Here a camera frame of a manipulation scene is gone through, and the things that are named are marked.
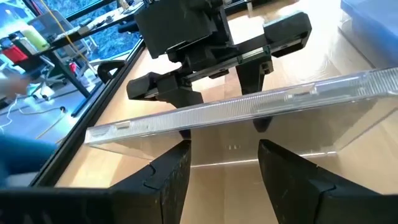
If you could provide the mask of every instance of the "transparent plastic box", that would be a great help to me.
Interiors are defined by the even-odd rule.
[[[144,166],[190,139],[181,223],[274,223],[260,139],[371,190],[398,193],[397,94],[398,68],[361,72],[95,126],[85,144]]]

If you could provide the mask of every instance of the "person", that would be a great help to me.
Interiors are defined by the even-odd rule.
[[[23,78],[0,79],[0,94],[15,99],[26,95],[28,84]],[[0,133],[0,187],[9,186],[10,175],[38,172],[56,149],[56,144]]]

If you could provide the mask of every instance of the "wooden table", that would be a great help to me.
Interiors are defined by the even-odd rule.
[[[282,58],[274,58],[275,71],[265,77],[263,90],[371,69],[367,61],[338,31],[339,8],[339,1],[276,1],[255,9],[249,15],[247,12],[240,12],[228,17],[234,41],[238,43],[260,34],[264,21],[278,18],[297,9],[304,10],[310,16],[313,31],[307,46],[299,52]],[[165,56],[153,60],[149,52],[145,50],[101,115],[97,125],[174,109],[172,105],[163,102],[129,100],[126,85],[129,80],[148,72],[165,73],[178,66],[169,62]],[[205,102],[241,95],[234,68],[230,69],[229,74],[224,77],[215,80],[204,78],[195,82],[193,89],[202,92]],[[396,112],[396,104],[391,103],[385,107],[387,116],[382,121],[375,120],[375,111],[370,111],[362,118],[377,125],[362,133],[360,138],[350,142],[342,137],[342,144],[349,144],[339,154],[338,166],[335,162],[324,161],[322,158],[313,159],[313,161],[370,189],[385,194],[397,193],[398,177],[394,169],[398,166],[398,152],[393,149],[398,146],[398,141],[393,136],[398,134],[398,112]],[[363,128],[354,126],[351,131],[360,133]],[[146,163],[147,161],[140,161],[133,157],[82,146],[59,179],[57,187],[109,187],[135,173]],[[364,164],[369,164],[369,167],[364,168],[365,172],[363,169],[361,173],[354,171],[358,170],[354,168]],[[247,180],[251,178],[250,172],[237,175]],[[190,187],[203,184],[205,181],[203,177],[206,177],[205,173],[197,174],[198,179],[195,184],[190,184]],[[207,180],[207,184],[214,185],[217,181],[218,179]],[[198,203],[198,198],[186,200],[188,207],[192,203]],[[267,212],[270,214],[269,221],[276,222],[271,205]],[[185,212],[183,220],[184,217],[187,218],[190,215],[191,213]],[[220,222],[231,223],[232,221],[223,219]]]

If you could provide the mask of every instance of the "yellow cable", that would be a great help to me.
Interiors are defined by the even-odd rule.
[[[48,12],[50,13],[50,15],[54,18],[55,22],[58,24],[58,26],[61,28],[62,32],[65,34],[65,37],[67,38],[69,44],[72,46],[72,48],[79,54],[79,56],[86,61],[87,65],[90,65],[90,62],[87,60],[87,58],[77,49],[77,47],[75,46],[75,44],[73,44],[73,42],[70,40],[69,36],[67,35],[67,32],[63,29],[61,23],[58,21],[58,19],[54,16],[54,14],[52,14],[51,10],[49,9],[49,7],[44,3],[43,0],[40,0],[42,2],[42,4],[44,5],[44,7],[46,8],[46,10],[48,10]]]

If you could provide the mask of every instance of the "wooden surface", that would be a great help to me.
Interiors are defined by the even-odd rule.
[[[371,69],[338,30],[339,3],[337,0],[274,1],[250,14],[240,12],[228,18],[234,41],[238,43],[260,34],[264,21],[276,19],[295,10],[303,10],[310,16],[313,31],[307,46],[299,52],[274,58],[275,71],[266,76],[263,90]],[[148,72],[165,73],[178,66],[164,56],[153,60],[145,50],[97,125],[174,109],[167,103],[129,100],[126,85],[129,80]],[[205,102],[241,95],[234,68],[224,77],[215,80],[204,78],[195,82],[193,89],[202,92]],[[354,125],[351,131],[361,136],[354,141],[343,136],[339,143],[344,145],[344,149],[334,159],[313,158],[312,161],[380,193],[397,193],[398,175],[395,170],[398,167],[398,140],[394,137],[398,134],[397,102],[392,101],[388,107],[389,109],[383,112],[386,114],[385,119],[380,121],[373,118],[374,111],[364,116],[367,120],[375,122],[376,125],[372,128],[364,129],[361,127],[362,123]],[[82,146],[57,186],[109,187],[135,173],[147,163],[148,161],[134,157]],[[254,167],[257,167],[257,164],[246,166],[244,169],[192,169],[182,223],[258,223],[258,218],[264,216],[269,223],[275,223],[269,201],[256,200],[267,198],[267,194],[259,179],[259,170]],[[242,183],[245,182],[253,184],[250,193],[243,197],[240,191],[244,189]],[[250,203],[261,205],[263,210],[249,209],[252,208],[248,206]],[[239,216],[242,210],[248,214],[245,220]]]

